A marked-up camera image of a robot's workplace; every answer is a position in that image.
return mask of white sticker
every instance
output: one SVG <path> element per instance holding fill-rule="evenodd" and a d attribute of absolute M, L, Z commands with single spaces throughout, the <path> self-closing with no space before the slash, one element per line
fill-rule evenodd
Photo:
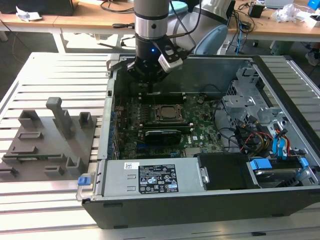
<path fill-rule="evenodd" d="M 125 162 L 124 169 L 138 169 L 139 165 L 139 162 Z"/>

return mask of gray post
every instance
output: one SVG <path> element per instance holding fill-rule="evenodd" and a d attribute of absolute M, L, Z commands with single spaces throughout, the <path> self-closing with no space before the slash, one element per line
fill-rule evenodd
<path fill-rule="evenodd" d="M 63 136 L 68 139 L 71 136 L 72 119 L 67 110 L 63 111 L 61 108 L 62 100 L 60 97 L 49 97 L 46 101 L 46 108 L 53 112 L 55 117 L 55 124 L 61 129 Z"/>

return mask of blue cable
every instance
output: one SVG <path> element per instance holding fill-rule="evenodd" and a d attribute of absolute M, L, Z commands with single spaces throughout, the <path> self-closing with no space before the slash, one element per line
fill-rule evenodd
<path fill-rule="evenodd" d="M 242 26 L 241 26 L 241 24 L 240 24 L 240 37 L 239 37 L 239 39 L 238 39 L 238 47 L 237 47 L 237 49 L 236 49 L 236 54 L 235 54 L 235 55 L 238 55 L 238 53 L 239 53 L 241 36 L 242 36 Z"/>

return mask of paper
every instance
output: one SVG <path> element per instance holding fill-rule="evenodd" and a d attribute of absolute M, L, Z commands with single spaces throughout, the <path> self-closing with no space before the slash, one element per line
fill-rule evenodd
<path fill-rule="evenodd" d="M 37 12 L 23 11 L 23 10 L 20 10 L 17 6 L 15 8 L 16 8 L 17 17 L 22 21 L 29 22 L 29 21 L 42 19 L 42 17 Z"/>

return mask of wooden desk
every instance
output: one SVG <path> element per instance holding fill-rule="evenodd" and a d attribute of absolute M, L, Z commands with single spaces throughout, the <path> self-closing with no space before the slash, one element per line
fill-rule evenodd
<path fill-rule="evenodd" d="M 237 0 L 234 9 L 237 10 L 239 5 L 249 3 L 250 0 Z M 307 6 L 308 0 L 295 0 L 296 4 Z M 246 7 L 242 12 L 248 14 L 249 8 Z M 262 12 L 260 18 L 253 18 L 255 22 L 254 31 L 248 34 L 248 39 L 253 40 L 280 40 L 280 41 L 304 41 L 304 42 L 320 42 L 320 27 L 309 28 L 300 20 L 296 23 L 275 22 L 270 19 L 275 10 L 267 9 Z M 239 14 L 240 20 L 252 22 L 244 14 Z M 232 17 L 230 21 L 229 34 L 233 35 L 236 32 L 236 21 Z"/>
<path fill-rule="evenodd" d="M 235 9 L 237 10 L 242 3 L 250 0 L 237 0 Z M 74 16 L 49 16 L 44 15 L 43 20 L 24 22 L 17 18 L 15 14 L 0 14 L 0 18 L 16 32 L 43 32 L 52 33 L 58 51 L 65 52 L 62 33 L 87 33 L 87 34 L 133 34 L 129 28 L 113 29 L 112 24 L 129 24 L 134 22 L 134 14 L 118 14 L 101 9 L 97 0 L 80 0 Z M 306 6 L 308 0 L 295 0 L 295 3 Z M 128 9 L 133 3 L 126 0 L 112 3 L 114 10 Z M 320 28 L 308 28 L 302 22 L 277 23 L 269 17 L 274 10 L 268 9 L 262 13 L 261 18 L 254 18 L 255 29 L 248 34 L 247 38 L 252 40 L 276 40 L 276 41 L 296 41 L 296 42 L 319 42 Z M 242 21 L 250 22 L 247 17 L 240 14 Z M 5 26 L 0 24 L 0 31 L 7 31 Z M 232 38 L 236 32 L 236 21 L 232 17 L 229 27 L 228 38 Z"/>
<path fill-rule="evenodd" d="M 49 27 L 54 26 L 54 22 L 58 16 L 56 15 L 42 15 L 41 20 L 37 21 L 22 21 L 15 14 L 2 14 L 0 13 L 0 19 L 7 25 L 10 29 L 12 27 Z"/>
<path fill-rule="evenodd" d="M 100 7 L 101 1 L 81 1 L 73 16 L 58 16 L 54 21 L 55 28 L 90 28 L 90 29 L 112 29 L 112 24 L 130 24 L 135 22 L 134 14 L 118 14 L 105 11 Z M 133 8 L 134 4 L 117 1 L 111 3 L 113 10 L 124 10 Z"/>

